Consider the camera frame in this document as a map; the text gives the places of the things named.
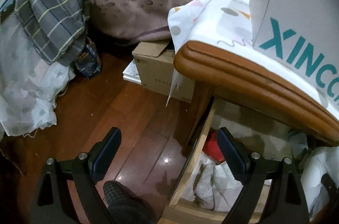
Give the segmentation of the white bra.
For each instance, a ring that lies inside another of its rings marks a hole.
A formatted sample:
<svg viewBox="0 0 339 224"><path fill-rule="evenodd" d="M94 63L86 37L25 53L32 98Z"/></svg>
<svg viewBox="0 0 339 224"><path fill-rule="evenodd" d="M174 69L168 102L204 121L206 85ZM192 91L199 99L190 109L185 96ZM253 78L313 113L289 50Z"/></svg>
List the white bra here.
<svg viewBox="0 0 339 224"><path fill-rule="evenodd" d="M306 160L300 181L311 221L330 199L328 191L321 182L322 176L328 174L338 188L338 158L338 147L319 147Z"/></svg>

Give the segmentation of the wooden nightstand drawer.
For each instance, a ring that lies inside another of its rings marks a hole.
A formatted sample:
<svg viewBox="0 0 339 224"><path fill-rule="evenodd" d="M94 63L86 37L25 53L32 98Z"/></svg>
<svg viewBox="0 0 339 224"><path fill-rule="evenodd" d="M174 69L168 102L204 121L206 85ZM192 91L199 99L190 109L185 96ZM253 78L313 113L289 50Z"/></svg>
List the wooden nightstand drawer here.
<svg viewBox="0 0 339 224"><path fill-rule="evenodd" d="M161 217L169 223L309 223L292 129L213 98Z"/></svg>

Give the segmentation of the light blue folded underwear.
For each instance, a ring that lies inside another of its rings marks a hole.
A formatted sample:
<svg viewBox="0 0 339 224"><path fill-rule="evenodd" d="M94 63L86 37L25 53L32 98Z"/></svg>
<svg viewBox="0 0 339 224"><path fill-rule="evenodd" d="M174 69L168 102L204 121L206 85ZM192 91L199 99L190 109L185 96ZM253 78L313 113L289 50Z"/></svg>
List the light blue folded underwear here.
<svg viewBox="0 0 339 224"><path fill-rule="evenodd" d="M288 131L287 141L290 144L294 158L301 160L308 150L306 134L298 131L297 129L291 128Z"/></svg>

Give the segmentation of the white dotted underwear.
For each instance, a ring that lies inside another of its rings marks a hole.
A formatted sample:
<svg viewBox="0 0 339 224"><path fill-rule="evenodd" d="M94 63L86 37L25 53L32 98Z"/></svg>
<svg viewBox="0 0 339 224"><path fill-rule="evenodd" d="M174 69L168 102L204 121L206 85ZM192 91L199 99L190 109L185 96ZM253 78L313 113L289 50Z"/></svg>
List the white dotted underwear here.
<svg viewBox="0 0 339 224"><path fill-rule="evenodd" d="M234 178L227 162L223 162L205 164L193 192L199 207L229 212L241 190L241 182Z"/></svg>

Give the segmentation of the red underwear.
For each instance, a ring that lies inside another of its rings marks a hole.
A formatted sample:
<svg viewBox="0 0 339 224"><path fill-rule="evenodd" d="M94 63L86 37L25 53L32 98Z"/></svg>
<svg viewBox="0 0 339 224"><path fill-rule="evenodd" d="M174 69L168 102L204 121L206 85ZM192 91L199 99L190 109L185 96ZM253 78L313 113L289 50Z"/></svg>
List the red underwear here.
<svg viewBox="0 0 339 224"><path fill-rule="evenodd" d="M206 156L218 164L225 161L225 158L217 144L217 131L215 129L211 129L208 132L202 151Z"/></svg>

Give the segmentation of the dark slipper foot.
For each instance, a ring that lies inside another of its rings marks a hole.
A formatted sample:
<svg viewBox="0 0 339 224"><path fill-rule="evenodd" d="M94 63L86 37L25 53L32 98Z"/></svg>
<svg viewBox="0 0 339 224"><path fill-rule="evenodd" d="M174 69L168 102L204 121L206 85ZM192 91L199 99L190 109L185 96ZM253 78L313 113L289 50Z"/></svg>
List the dark slipper foot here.
<svg viewBox="0 0 339 224"><path fill-rule="evenodd" d="M107 209L116 223L156 223L151 207L120 182L106 181L103 192Z"/></svg>

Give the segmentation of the white leaf-print bedsheet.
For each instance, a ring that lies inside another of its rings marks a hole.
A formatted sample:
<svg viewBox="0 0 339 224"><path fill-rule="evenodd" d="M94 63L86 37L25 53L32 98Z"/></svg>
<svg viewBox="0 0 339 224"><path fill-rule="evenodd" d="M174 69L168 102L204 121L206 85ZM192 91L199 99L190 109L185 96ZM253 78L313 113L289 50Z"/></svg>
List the white leaf-print bedsheet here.
<svg viewBox="0 0 339 224"><path fill-rule="evenodd" d="M1 22L1 132L21 136L57 123L57 95L75 77L69 66L48 65L15 14Z"/></svg>

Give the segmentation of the brown wooden nightstand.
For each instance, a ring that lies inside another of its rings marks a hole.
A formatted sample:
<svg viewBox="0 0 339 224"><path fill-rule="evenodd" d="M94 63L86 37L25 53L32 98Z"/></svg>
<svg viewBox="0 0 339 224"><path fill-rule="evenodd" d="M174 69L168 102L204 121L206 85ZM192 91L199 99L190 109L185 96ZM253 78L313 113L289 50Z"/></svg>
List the brown wooden nightstand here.
<svg viewBox="0 0 339 224"><path fill-rule="evenodd" d="M187 138L194 135L211 97L217 94L338 145L338 119L334 114L304 91L248 59L191 40L179 49L174 68L195 81Z"/></svg>

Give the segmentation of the dark blue printed bag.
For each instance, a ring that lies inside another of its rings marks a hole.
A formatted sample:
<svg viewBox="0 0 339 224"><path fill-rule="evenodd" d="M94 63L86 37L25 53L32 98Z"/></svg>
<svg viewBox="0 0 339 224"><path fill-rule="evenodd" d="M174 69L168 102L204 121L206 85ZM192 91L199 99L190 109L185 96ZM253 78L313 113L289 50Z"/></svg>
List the dark blue printed bag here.
<svg viewBox="0 0 339 224"><path fill-rule="evenodd" d="M97 76L101 72L101 60L95 43L89 37L86 38L85 46L75 61L75 66L88 79Z"/></svg>

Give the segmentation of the white XINCCI shoe box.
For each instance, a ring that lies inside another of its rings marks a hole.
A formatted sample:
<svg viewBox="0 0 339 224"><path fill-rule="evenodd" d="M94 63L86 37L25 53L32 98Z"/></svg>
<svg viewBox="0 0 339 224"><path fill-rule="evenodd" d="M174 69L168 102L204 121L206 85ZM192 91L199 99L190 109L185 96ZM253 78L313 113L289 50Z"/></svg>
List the white XINCCI shoe box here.
<svg viewBox="0 0 339 224"><path fill-rule="evenodd" d="M253 46L338 107L338 0L250 0Z"/></svg>

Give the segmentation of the cardboard box beside nightstand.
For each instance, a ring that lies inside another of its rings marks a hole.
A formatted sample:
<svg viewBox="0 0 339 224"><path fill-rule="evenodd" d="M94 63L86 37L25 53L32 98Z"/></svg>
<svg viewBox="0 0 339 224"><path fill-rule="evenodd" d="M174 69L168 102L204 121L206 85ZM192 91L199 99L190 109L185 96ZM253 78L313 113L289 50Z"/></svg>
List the cardboard box beside nightstand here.
<svg viewBox="0 0 339 224"><path fill-rule="evenodd" d="M132 62L123 71L125 81L169 98L191 102L195 82L182 76L173 79L175 51L171 40L141 42L132 55Z"/></svg>

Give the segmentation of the grey plaid cloth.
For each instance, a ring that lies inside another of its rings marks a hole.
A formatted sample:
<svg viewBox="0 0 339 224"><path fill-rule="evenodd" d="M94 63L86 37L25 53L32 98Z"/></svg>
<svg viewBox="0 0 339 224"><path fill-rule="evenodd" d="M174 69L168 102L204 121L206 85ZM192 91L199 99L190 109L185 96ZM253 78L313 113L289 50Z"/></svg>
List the grey plaid cloth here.
<svg viewBox="0 0 339 224"><path fill-rule="evenodd" d="M47 64L68 66L84 49L88 0L16 0L14 12Z"/></svg>

